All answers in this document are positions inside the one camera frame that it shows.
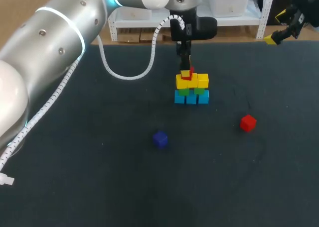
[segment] yellow block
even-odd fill
[[[197,74],[193,74],[191,80],[187,81],[188,88],[197,88],[198,87],[198,77]]]
[[[267,37],[264,38],[267,44],[274,44],[277,45],[276,42],[271,38],[272,35],[268,35]]]
[[[198,74],[198,88],[208,88],[209,78],[208,74]]]
[[[177,89],[187,89],[188,80],[181,79],[181,74],[176,75],[176,88]]]
[[[189,70],[182,70],[180,73],[182,77],[189,77]]]

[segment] cable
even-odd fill
[[[99,43],[99,49],[100,49],[100,53],[101,53],[101,58],[102,58],[102,62],[104,64],[104,67],[106,69],[106,71],[109,72],[109,74],[111,74],[113,77],[115,78],[118,78],[118,79],[122,79],[122,80],[137,80],[137,79],[141,79],[143,77],[145,77],[149,72],[150,70],[152,69],[152,66],[153,66],[153,63],[154,63],[154,58],[155,58],[155,49],[156,49],[156,41],[157,41],[157,38],[158,38],[158,35],[159,35],[159,32],[160,32],[160,29],[163,27],[164,23],[168,22],[169,20],[171,19],[176,19],[178,22],[179,22],[179,26],[182,30],[185,29],[185,23],[183,21],[183,19],[174,14],[174,15],[170,15],[169,17],[167,17],[166,19],[164,19],[159,25],[158,27],[156,28],[155,32],[154,32],[154,35],[153,35],[153,39],[152,39],[152,51],[151,51],[151,59],[150,59],[150,63],[149,63],[149,66],[146,68],[146,70],[141,73],[140,75],[137,75],[137,76],[134,76],[134,77],[125,77],[125,76],[121,76],[121,75],[118,75],[116,74],[115,72],[113,72],[111,70],[111,68],[109,67],[107,61],[106,61],[106,58],[105,58],[105,52],[104,52],[104,47],[103,47],[103,42],[101,40],[101,37],[100,36],[97,36],[97,40],[98,40],[98,43]]]
[[[62,93],[63,89],[65,88],[66,84],[70,80],[74,70],[78,66],[81,58],[83,55],[80,55],[77,60],[74,61],[73,64],[71,64],[68,72],[64,76],[63,80],[61,81],[60,85],[56,89],[56,91],[53,93],[53,95],[50,97],[50,99],[46,102],[45,105],[40,109],[40,111],[28,122],[28,124],[22,129],[21,132],[15,137],[15,139],[10,143],[9,146],[5,149],[4,153],[0,157],[0,171],[8,161],[8,159],[11,157],[13,152],[17,149],[19,144],[22,142],[22,140],[27,136],[27,134],[31,131],[32,128],[39,122],[39,120],[46,114],[46,112],[52,107],[52,105],[55,103],[57,98]]]

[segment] red block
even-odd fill
[[[191,81],[191,78],[193,77],[193,73],[195,73],[195,68],[194,68],[194,66],[191,66],[191,68],[189,69],[189,77],[182,76],[181,79]]]
[[[256,127],[256,124],[257,120],[254,119],[252,116],[247,115],[241,119],[240,128],[243,129],[245,132],[250,132]]]

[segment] blue block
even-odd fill
[[[179,95],[178,90],[175,90],[175,103],[176,104],[184,104],[185,103],[185,96]]]
[[[186,96],[187,104],[196,104],[197,103],[197,95],[194,93],[194,90],[189,91],[189,95]]]
[[[209,103],[209,90],[205,90],[204,94],[198,95],[198,104]]]
[[[167,135],[164,132],[159,131],[153,135],[153,142],[159,149],[163,149],[168,144]]]

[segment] storage bin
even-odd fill
[[[209,0],[209,4],[214,17],[242,16],[248,0]]]
[[[152,11],[149,9],[120,7],[118,8],[118,15],[120,15],[122,20],[149,20],[152,17]]]

